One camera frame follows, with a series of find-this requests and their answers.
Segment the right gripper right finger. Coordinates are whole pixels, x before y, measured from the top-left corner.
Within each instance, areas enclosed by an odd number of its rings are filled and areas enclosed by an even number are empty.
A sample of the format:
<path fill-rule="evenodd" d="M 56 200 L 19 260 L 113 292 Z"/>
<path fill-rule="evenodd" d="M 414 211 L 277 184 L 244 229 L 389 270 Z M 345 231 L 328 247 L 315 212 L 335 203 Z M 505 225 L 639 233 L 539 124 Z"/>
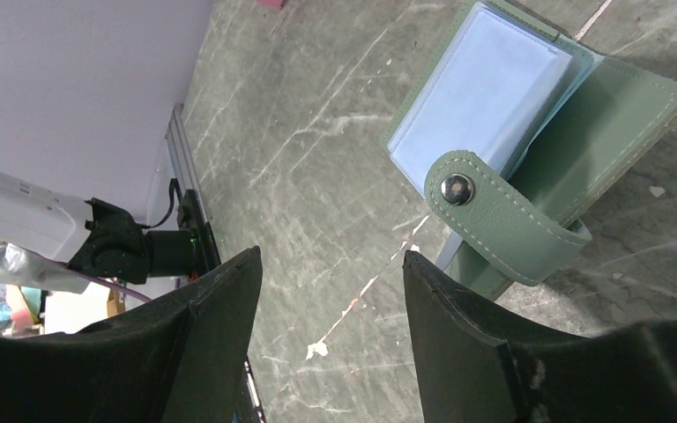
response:
<path fill-rule="evenodd" d="M 677 319 L 595 338 L 549 328 L 407 251 L 405 306 L 427 422 L 677 422 Z"/>

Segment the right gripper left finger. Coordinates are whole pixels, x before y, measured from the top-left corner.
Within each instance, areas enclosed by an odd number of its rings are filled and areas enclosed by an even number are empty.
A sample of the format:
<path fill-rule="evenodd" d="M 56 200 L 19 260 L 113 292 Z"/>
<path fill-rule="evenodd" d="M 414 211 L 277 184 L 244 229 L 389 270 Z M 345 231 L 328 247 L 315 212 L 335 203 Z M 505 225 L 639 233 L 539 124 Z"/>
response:
<path fill-rule="evenodd" d="M 230 422 L 263 280 L 243 250 L 74 333 L 0 338 L 0 422 Z"/>

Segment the green card holder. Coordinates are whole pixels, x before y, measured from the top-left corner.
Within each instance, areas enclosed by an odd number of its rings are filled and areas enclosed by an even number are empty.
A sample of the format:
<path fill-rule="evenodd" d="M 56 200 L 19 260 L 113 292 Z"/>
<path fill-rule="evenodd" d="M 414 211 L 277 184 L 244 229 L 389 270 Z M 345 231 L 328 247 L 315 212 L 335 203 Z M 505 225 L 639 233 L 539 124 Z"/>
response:
<path fill-rule="evenodd" d="M 597 53 L 505 1 L 467 1 L 385 142 L 451 235 L 449 286 L 494 300 L 591 241 L 582 215 L 677 120 L 677 81 Z"/>

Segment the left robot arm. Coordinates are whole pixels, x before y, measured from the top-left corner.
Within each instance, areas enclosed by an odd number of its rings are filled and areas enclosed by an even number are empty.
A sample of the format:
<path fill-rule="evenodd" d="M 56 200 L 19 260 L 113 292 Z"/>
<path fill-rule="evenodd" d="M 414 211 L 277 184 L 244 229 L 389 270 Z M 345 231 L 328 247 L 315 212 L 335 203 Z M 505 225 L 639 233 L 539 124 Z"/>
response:
<path fill-rule="evenodd" d="M 123 208 L 82 199 L 0 172 L 0 241 L 67 271 L 143 285 L 149 278 L 201 277 L 220 266 L 197 192 L 171 179 L 165 219 L 177 229 L 143 225 Z"/>

